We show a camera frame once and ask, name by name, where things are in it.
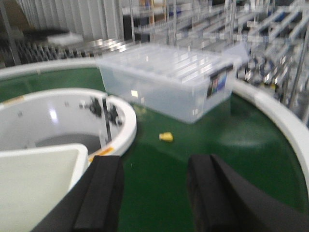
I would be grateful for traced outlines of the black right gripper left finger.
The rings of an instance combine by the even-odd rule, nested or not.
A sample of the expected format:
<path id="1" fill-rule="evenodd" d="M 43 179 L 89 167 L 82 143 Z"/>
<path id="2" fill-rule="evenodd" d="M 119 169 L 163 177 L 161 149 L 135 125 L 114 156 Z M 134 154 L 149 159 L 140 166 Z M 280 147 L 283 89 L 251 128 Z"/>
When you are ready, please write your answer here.
<path id="1" fill-rule="evenodd" d="M 96 156 L 34 232 L 115 232 L 124 192 L 119 156 Z"/>

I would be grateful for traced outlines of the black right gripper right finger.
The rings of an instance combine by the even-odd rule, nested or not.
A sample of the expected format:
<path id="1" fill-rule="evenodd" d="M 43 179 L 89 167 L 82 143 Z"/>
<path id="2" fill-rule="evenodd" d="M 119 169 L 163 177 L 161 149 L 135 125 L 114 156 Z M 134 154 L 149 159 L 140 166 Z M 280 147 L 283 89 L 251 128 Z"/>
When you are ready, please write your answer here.
<path id="1" fill-rule="evenodd" d="M 187 187 L 197 232 L 307 232 L 309 217 L 270 197 L 217 155 L 189 158 Z"/>

